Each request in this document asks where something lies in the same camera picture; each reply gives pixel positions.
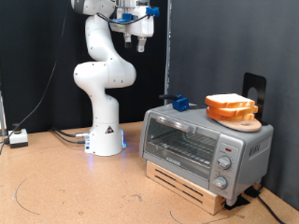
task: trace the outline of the silver toaster oven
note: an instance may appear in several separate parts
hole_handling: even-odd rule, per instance
[[[205,109],[178,112],[165,105],[146,113],[139,152],[233,205],[266,174],[272,135],[271,125],[242,133],[209,118]]]

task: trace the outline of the ventilation slot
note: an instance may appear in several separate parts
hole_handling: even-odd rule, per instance
[[[204,197],[204,195],[203,195],[202,193],[198,192],[197,190],[192,189],[192,188],[190,188],[189,186],[184,185],[184,184],[183,184],[183,186],[185,186],[186,188],[188,188],[188,189],[190,189],[190,190],[193,190],[194,192],[196,192],[196,193],[198,193],[199,195],[201,195],[202,197]]]
[[[155,169],[157,172],[159,172],[160,174],[162,174],[162,175],[166,175],[167,177],[169,177],[169,178],[171,178],[171,179],[173,179],[173,180],[176,180],[174,177],[172,177],[172,176],[170,176],[170,175],[167,175],[167,174],[165,174],[165,173],[163,173],[162,171],[160,171],[160,170],[157,170],[157,169]]]
[[[159,176],[155,176],[156,178],[158,178],[158,179],[160,179],[160,180],[162,180],[163,182],[165,182],[166,184],[169,184],[169,185],[171,185],[172,187],[176,187],[176,186],[174,186],[174,185],[172,185],[172,184],[170,184],[168,181],[166,181],[166,180],[164,180],[164,179],[162,179],[162,178],[160,178]]]
[[[199,203],[203,203],[203,202],[200,201],[199,199],[193,197],[191,194],[189,194],[189,193],[187,193],[187,192],[185,192],[185,191],[183,191],[183,192],[184,192],[185,194],[187,194],[188,196],[192,197],[193,199],[195,199],[197,202],[199,202]]]

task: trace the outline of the control knob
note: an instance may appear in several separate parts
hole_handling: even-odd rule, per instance
[[[221,168],[223,170],[227,170],[232,165],[232,163],[228,157],[220,157],[218,159],[218,164],[221,166]]]
[[[225,189],[227,187],[227,181],[223,176],[218,176],[214,181],[213,185],[220,189]]]

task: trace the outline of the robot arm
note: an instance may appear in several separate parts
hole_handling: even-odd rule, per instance
[[[114,49],[108,26],[112,31],[124,33],[127,47],[130,46],[131,35],[137,35],[137,50],[143,52],[146,38],[153,35],[153,18],[148,16],[153,12],[150,12],[148,2],[72,0],[72,7],[77,13],[90,15],[85,24],[86,43],[89,54],[96,60],[79,64],[74,72],[76,84],[90,96],[93,105],[93,126],[85,138],[87,153],[111,156],[121,152],[119,103],[106,95],[105,89],[133,85],[136,71]],[[118,7],[118,18],[112,21],[109,17],[115,7]]]
[[[144,52],[147,37],[154,33],[153,17],[160,15],[158,8],[150,7],[150,0],[72,0],[72,6],[77,13],[98,15],[109,21],[112,31],[123,33],[128,49],[132,47],[131,35],[136,35],[138,52]],[[112,21],[108,17],[115,7],[117,19]]]

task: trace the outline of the toast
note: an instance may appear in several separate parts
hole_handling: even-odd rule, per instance
[[[235,93],[208,95],[206,105],[217,108],[254,107],[255,102]]]
[[[239,107],[239,108],[217,108],[210,106],[209,111],[213,114],[221,115],[224,117],[238,117],[245,116],[247,114],[257,113],[259,110],[258,106],[254,107]]]
[[[217,120],[254,120],[254,114],[247,114],[244,116],[236,116],[236,117],[225,117],[222,115],[214,114],[209,110],[209,106],[206,108],[206,114],[212,118]]]

